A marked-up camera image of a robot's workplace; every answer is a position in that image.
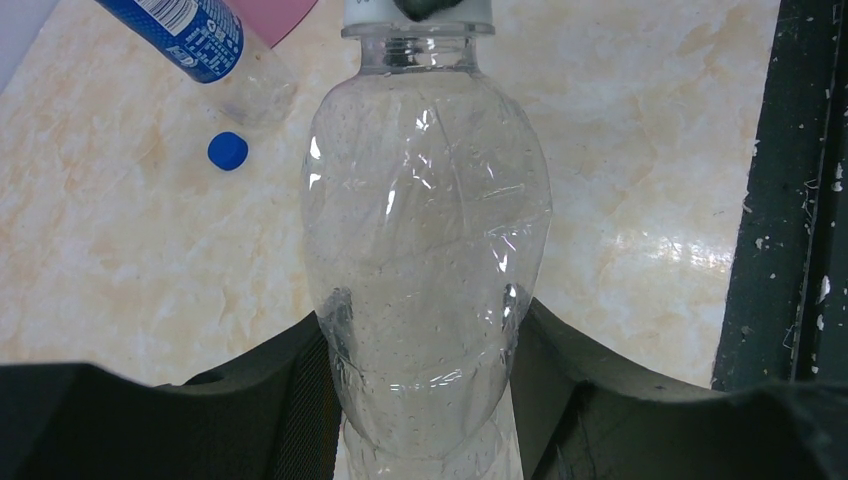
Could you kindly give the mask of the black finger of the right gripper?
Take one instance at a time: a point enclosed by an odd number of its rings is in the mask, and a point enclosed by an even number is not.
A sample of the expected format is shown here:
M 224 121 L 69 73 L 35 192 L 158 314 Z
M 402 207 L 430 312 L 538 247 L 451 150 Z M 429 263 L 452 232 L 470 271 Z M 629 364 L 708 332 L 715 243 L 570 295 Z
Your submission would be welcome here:
M 409 20 L 427 20 L 461 3 L 462 0 L 394 0 L 394 5 Z

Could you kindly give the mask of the clear bottle white cap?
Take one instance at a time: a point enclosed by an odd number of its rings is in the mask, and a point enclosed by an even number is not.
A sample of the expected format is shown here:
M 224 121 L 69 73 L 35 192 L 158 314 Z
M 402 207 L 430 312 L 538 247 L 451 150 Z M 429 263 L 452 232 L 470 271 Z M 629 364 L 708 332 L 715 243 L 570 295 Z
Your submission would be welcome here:
M 361 23 L 316 111 L 305 264 L 354 479 L 510 474 L 498 423 L 552 217 L 540 142 L 474 23 Z

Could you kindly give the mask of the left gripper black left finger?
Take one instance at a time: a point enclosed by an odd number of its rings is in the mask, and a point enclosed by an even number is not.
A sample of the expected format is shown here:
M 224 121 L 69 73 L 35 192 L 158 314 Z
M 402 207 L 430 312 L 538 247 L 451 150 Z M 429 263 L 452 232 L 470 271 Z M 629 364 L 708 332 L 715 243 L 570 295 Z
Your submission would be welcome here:
M 341 408 L 314 315 L 181 385 L 1 369 L 5 479 L 330 479 Z

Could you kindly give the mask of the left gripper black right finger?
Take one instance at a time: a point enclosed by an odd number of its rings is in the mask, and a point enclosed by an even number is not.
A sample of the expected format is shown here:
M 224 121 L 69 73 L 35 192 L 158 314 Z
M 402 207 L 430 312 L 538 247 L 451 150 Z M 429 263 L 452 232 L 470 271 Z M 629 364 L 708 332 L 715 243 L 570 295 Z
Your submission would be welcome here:
M 847 388 L 733 393 L 647 369 L 533 301 L 511 374 L 528 479 L 843 479 Z

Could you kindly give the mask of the white blue bottle cap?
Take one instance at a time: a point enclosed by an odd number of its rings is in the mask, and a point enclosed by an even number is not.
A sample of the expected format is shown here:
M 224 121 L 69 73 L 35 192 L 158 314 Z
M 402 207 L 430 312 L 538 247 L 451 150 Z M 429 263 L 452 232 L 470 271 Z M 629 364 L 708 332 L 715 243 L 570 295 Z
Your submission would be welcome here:
M 394 5 L 392 0 L 344 1 L 343 25 L 345 27 L 371 23 L 399 24 L 406 22 L 460 22 L 492 25 L 492 2 L 489 0 L 465 0 L 458 6 L 437 13 L 427 20 L 409 20 Z

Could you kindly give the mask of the clear bottle blue label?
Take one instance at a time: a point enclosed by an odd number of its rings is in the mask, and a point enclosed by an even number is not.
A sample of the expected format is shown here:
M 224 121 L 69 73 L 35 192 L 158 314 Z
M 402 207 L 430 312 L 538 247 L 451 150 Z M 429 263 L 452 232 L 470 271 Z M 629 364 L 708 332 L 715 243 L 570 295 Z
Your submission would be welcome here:
M 225 2 L 112 0 L 99 5 L 200 85 L 234 122 L 265 128 L 290 113 L 295 76 Z

